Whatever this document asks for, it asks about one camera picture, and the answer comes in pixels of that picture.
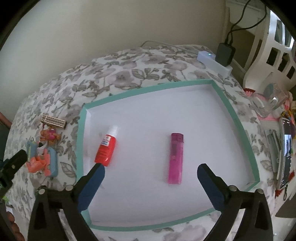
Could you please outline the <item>blue orange toy knife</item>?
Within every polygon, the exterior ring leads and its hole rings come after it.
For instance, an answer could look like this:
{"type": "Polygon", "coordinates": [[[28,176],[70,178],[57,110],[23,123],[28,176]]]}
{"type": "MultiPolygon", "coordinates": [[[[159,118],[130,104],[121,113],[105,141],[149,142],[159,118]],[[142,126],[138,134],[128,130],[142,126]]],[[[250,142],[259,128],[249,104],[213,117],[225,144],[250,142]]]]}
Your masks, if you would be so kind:
{"type": "Polygon", "coordinates": [[[44,167],[46,164],[44,155],[37,154],[38,143],[35,141],[28,141],[26,145],[27,156],[28,156],[26,165],[30,173],[37,173],[37,172],[44,171],[44,167]]]}

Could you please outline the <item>blue pink toy block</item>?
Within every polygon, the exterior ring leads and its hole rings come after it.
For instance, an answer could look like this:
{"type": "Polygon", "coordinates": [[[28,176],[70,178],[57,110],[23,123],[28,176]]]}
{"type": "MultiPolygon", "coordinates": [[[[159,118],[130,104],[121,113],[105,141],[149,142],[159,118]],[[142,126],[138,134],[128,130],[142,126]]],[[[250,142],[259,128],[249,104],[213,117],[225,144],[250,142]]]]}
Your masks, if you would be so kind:
{"type": "Polygon", "coordinates": [[[50,178],[55,178],[58,175],[57,153],[52,147],[44,150],[44,158],[46,161],[44,167],[44,175],[50,178]]]}

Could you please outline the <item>orange pink toy figure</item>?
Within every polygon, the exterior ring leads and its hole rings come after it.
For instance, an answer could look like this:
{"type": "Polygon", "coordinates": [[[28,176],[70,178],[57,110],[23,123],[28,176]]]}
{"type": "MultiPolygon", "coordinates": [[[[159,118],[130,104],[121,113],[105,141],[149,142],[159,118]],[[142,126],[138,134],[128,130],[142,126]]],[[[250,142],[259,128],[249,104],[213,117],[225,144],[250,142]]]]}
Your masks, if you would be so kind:
{"type": "Polygon", "coordinates": [[[48,126],[43,124],[42,130],[40,131],[40,142],[47,142],[49,146],[54,146],[61,140],[61,134],[57,133],[55,126],[48,126]]]}

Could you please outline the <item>red glue bottle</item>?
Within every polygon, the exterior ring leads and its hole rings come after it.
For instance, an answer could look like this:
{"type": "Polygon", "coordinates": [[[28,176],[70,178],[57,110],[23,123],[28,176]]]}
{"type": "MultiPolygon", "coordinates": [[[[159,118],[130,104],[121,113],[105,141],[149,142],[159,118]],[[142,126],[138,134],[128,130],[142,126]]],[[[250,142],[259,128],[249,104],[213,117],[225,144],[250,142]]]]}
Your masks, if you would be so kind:
{"type": "Polygon", "coordinates": [[[98,151],[95,156],[95,163],[102,164],[107,167],[111,162],[113,151],[116,145],[116,135],[118,126],[111,126],[101,141],[98,151]]]}

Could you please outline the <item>pink lighter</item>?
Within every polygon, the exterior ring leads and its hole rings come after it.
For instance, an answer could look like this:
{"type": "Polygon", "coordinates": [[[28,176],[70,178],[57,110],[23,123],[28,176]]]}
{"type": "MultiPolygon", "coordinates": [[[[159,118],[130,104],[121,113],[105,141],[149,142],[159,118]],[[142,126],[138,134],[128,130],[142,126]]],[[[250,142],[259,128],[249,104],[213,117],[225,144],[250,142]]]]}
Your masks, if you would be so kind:
{"type": "Polygon", "coordinates": [[[181,133],[172,133],[168,184],[181,184],[183,172],[183,146],[184,135],[181,133]]]}

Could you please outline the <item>white smart band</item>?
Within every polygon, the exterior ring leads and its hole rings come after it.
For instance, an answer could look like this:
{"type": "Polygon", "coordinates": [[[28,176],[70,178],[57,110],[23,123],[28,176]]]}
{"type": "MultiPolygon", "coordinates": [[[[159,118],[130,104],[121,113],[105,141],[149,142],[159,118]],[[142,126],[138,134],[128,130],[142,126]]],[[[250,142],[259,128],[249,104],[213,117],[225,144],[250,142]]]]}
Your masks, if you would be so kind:
{"type": "Polygon", "coordinates": [[[47,148],[47,142],[39,142],[38,147],[37,147],[37,154],[38,155],[43,155],[45,149],[47,148]]]}

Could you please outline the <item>smartphone with lit screen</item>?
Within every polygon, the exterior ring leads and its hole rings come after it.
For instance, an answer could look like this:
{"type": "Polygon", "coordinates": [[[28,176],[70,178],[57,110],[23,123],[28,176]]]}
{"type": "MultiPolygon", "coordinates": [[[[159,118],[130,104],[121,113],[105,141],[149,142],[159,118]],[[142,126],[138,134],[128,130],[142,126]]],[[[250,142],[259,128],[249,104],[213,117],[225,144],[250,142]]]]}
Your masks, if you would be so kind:
{"type": "Polygon", "coordinates": [[[279,190],[285,188],[288,184],[292,160],[292,131],[290,127],[290,120],[287,118],[280,118],[280,136],[281,151],[278,178],[279,190]]]}

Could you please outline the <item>teal shallow box tray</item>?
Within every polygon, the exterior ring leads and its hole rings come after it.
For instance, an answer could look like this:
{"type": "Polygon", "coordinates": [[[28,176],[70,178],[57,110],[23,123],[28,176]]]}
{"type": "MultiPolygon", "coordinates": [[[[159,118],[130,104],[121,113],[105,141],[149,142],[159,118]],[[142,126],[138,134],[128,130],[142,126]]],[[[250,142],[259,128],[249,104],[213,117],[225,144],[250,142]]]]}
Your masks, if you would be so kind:
{"type": "Polygon", "coordinates": [[[77,177],[93,167],[111,126],[118,126],[111,163],[82,212],[93,229],[152,230],[211,213],[197,179],[201,164],[240,190],[260,180],[245,130],[213,80],[164,83],[86,104],[77,133],[77,177]],[[181,184],[168,184],[172,133],[184,135],[181,184]]]}

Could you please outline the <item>grey phone stand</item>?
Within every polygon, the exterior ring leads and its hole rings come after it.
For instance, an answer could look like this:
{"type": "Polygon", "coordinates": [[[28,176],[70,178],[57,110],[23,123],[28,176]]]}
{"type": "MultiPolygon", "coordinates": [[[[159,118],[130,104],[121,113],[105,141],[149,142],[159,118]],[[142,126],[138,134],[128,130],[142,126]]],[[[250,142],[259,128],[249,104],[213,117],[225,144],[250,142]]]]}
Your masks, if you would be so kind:
{"type": "Polygon", "coordinates": [[[277,173],[280,165],[280,141],[275,130],[267,130],[266,137],[273,167],[273,172],[277,173]]]}

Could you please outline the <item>colourful toys pile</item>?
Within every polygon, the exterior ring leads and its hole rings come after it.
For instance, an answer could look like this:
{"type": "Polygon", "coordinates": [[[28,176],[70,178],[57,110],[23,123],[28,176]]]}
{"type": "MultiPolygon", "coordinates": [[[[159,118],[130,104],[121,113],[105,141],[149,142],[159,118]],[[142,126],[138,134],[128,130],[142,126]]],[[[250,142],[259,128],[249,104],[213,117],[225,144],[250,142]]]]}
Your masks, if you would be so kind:
{"type": "Polygon", "coordinates": [[[287,118],[290,121],[290,128],[292,132],[292,139],[295,139],[295,119],[293,114],[290,110],[290,101],[286,100],[283,104],[284,111],[282,112],[281,116],[287,118]]]}

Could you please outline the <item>clear glass cup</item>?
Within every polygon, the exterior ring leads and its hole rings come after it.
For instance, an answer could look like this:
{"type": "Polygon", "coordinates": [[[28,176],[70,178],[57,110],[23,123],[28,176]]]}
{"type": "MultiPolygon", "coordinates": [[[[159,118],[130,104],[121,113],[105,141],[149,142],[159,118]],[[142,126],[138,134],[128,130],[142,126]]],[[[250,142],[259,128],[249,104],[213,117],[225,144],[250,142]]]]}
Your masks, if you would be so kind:
{"type": "Polygon", "coordinates": [[[288,99],[288,93],[276,83],[269,83],[262,91],[255,91],[251,95],[251,103],[256,113],[266,118],[288,99]]]}

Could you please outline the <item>floral grey white blanket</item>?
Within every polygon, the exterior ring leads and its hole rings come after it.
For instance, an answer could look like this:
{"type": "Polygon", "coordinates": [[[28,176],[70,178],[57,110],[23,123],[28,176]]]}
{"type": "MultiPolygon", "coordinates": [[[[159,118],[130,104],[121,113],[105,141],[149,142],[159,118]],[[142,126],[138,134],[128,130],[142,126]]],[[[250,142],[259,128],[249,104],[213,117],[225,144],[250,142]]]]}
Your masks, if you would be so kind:
{"type": "Polygon", "coordinates": [[[269,208],[274,209],[274,183],[263,128],[239,82],[233,76],[222,77],[196,59],[197,53],[204,49],[200,45],[161,45],[119,51],[61,73],[24,99],[9,132],[5,157],[24,149],[27,141],[39,134],[43,114],[64,119],[67,127],[56,144],[57,178],[31,174],[23,167],[16,173],[7,194],[22,234],[28,232],[39,186],[62,190],[76,181],[78,121],[85,104],[132,89],[198,79],[213,80],[234,108],[258,164],[261,179],[258,186],[264,190],[269,208]]]}

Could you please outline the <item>white power strip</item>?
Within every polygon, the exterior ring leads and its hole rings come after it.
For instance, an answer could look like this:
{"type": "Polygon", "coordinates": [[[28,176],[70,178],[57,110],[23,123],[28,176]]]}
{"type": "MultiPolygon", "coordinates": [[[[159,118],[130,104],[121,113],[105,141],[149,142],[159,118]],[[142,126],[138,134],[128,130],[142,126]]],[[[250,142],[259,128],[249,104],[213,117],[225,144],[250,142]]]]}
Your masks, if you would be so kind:
{"type": "Polygon", "coordinates": [[[221,65],[215,60],[215,58],[215,54],[207,51],[199,51],[197,56],[197,60],[202,62],[207,68],[215,71],[224,78],[230,76],[233,68],[230,65],[226,67],[221,65]]]}

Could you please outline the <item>black wall charger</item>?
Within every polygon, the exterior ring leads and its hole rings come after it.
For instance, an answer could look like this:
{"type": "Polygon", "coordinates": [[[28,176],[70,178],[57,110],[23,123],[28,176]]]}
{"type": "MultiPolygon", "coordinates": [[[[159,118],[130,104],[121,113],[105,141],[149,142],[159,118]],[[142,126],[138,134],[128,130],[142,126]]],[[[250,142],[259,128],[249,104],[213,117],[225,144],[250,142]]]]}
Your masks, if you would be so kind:
{"type": "Polygon", "coordinates": [[[215,57],[216,62],[226,67],[230,65],[234,57],[236,49],[226,43],[220,43],[217,49],[217,54],[215,57]]]}

